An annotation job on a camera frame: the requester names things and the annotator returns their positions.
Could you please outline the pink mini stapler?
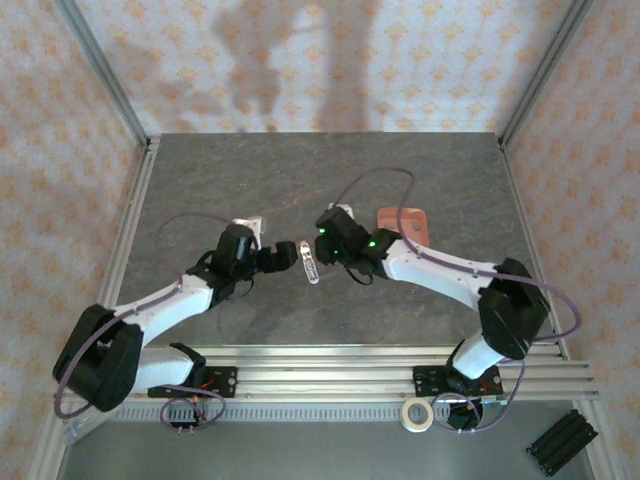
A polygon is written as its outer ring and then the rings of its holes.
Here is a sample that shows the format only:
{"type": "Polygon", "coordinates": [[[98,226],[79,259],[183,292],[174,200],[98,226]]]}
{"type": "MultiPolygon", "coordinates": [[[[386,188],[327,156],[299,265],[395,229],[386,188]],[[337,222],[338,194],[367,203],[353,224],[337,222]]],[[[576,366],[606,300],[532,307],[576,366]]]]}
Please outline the pink mini stapler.
{"type": "Polygon", "coordinates": [[[299,243],[299,252],[302,260],[305,275],[310,284],[316,285],[320,281],[316,262],[311,251],[310,244],[306,240],[299,243]]]}

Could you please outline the orange plastic tray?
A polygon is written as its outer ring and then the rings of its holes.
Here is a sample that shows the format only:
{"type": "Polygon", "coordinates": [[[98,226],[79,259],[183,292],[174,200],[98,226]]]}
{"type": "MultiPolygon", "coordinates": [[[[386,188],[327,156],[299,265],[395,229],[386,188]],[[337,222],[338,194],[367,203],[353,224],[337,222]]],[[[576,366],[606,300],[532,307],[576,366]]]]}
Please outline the orange plastic tray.
{"type": "Polygon", "coordinates": [[[421,246],[429,246],[429,233],[426,213],[418,208],[384,207],[378,210],[377,227],[387,229],[396,233],[400,232],[399,225],[402,226],[405,236],[414,243],[421,246]],[[421,229],[416,231],[412,223],[417,222],[421,229]]]}

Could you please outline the white masking tape roll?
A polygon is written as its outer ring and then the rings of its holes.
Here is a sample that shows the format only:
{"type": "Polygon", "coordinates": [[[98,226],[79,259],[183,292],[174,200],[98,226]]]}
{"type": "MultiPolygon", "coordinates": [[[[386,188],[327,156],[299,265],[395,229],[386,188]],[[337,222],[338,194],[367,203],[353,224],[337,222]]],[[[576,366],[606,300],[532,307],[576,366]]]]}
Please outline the white masking tape roll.
{"type": "Polygon", "coordinates": [[[413,397],[404,402],[400,410],[402,426],[410,433],[423,433],[431,428],[435,414],[424,397],[413,397]]]}

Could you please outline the clear plastic bag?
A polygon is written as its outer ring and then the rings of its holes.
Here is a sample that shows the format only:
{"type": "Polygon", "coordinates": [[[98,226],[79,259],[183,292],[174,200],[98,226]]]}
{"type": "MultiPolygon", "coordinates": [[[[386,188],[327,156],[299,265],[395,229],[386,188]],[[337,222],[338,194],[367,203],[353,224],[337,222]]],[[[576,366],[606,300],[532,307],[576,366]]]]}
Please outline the clear plastic bag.
{"type": "Polygon", "coordinates": [[[73,418],[63,421],[63,433],[67,445],[73,445],[92,433],[101,425],[102,414],[89,409],[73,418]]]}

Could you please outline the black aluminium extrusion piece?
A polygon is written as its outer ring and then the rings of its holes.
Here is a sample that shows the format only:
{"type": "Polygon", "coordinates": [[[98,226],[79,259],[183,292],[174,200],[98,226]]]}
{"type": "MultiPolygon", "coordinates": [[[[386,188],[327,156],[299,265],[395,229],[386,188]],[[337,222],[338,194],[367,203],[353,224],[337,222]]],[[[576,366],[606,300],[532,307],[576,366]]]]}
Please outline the black aluminium extrusion piece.
{"type": "Polygon", "coordinates": [[[548,478],[557,474],[596,437],[598,432],[577,409],[555,422],[526,448],[539,470],[548,478]]]}

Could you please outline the aluminium table side rail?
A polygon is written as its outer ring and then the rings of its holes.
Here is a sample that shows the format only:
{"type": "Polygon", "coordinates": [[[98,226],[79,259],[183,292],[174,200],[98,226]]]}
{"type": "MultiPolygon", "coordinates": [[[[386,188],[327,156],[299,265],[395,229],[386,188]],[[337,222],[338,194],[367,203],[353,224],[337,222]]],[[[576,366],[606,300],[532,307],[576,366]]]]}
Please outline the aluminium table side rail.
{"type": "MultiPolygon", "coordinates": [[[[511,189],[511,193],[514,198],[515,208],[517,210],[517,213],[522,225],[522,229],[524,232],[527,249],[531,258],[530,263],[532,267],[532,270],[531,270],[532,276],[540,282],[545,282],[546,278],[544,276],[543,268],[538,256],[537,245],[532,235],[531,225],[525,211],[525,205],[524,205],[522,196],[520,195],[517,180],[514,175],[514,170],[509,162],[507,152],[504,148],[499,148],[499,157],[504,166],[504,169],[507,175],[507,180],[511,189]]],[[[555,305],[556,297],[553,293],[549,292],[547,289],[542,289],[542,292],[545,295],[550,305],[550,313],[548,314],[548,320],[547,320],[547,323],[549,324],[549,326],[544,327],[543,330],[549,331],[551,334],[554,334],[554,335],[560,335],[563,332],[563,330],[562,330],[561,322],[558,319],[557,309],[555,305]]],[[[557,347],[557,350],[559,351],[559,355],[564,361],[568,361],[571,359],[571,354],[569,352],[567,341],[564,338],[543,340],[542,344],[555,345],[557,347]]]]}
{"type": "Polygon", "coordinates": [[[103,306],[114,307],[117,304],[160,143],[160,136],[149,139],[134,171],[135,175],[126,198],[116,242],[97,299],[98,303],[103,306]]]}

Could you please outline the aluminium frame cross rails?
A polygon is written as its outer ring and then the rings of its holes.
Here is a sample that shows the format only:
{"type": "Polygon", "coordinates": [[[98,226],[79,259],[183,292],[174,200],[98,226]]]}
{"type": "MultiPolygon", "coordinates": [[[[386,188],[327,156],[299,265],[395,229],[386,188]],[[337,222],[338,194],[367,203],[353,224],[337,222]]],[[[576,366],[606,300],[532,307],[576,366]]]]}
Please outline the aluminium frame cross rails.
{"type": "MultiPolygon", "coordinates": [[[[238,368],[237,402],[400,402],[415,393],[415,366],[442,365],[451,346],[303,345],[200,347],[212,366],[238,368]]],[[[586,360],[564,361],[534,346],[515,396],[522,401],[593,400],[601,387],[586,360]]]]}

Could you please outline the aluminium frame upright post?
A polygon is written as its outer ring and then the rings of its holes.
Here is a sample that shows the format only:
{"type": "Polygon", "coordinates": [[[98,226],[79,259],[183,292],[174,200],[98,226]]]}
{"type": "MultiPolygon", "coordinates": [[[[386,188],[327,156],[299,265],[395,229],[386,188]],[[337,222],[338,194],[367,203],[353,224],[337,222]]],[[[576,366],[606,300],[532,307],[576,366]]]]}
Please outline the aluminium frame upright post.
{"type": "Polygon", "coordinates": [[[53,3],[79,42],[85,57],[91,64],[99,81],[105,87],[112,104],[118,111],[135,143],[139,147],[147,148],[150,142],[149,136],[76,0],[53,0],[53,3]]]}
{"type": "Polygon", "coordinates": [[[503,132],[498,137],[498,145],[503,152],[513,143],[520,128],[533,110],[538,97],[559,65],[565,50],[579,30],[593,2],[594,0],[571,0],[567,13],[546,48],[503,132]]]}

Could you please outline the aluminium frame leg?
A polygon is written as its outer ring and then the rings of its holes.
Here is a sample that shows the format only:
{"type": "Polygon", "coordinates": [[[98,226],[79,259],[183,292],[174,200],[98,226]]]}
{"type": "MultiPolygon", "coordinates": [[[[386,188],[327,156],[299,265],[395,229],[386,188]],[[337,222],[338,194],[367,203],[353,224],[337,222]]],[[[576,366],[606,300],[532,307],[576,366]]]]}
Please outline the aluminium frame leg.
{"type": "Polygon", "coordinates": [[[595,480],[630,480],[615,445],[614,435],[599,400],[586,400],[583,415],[598,433],[587,446],[587,455],[595,480]]]}
{"type": "Polygon", "coordinates": [[[26,480],[57,480],[68,446],[66,424],[48,413],[26,480]]]}

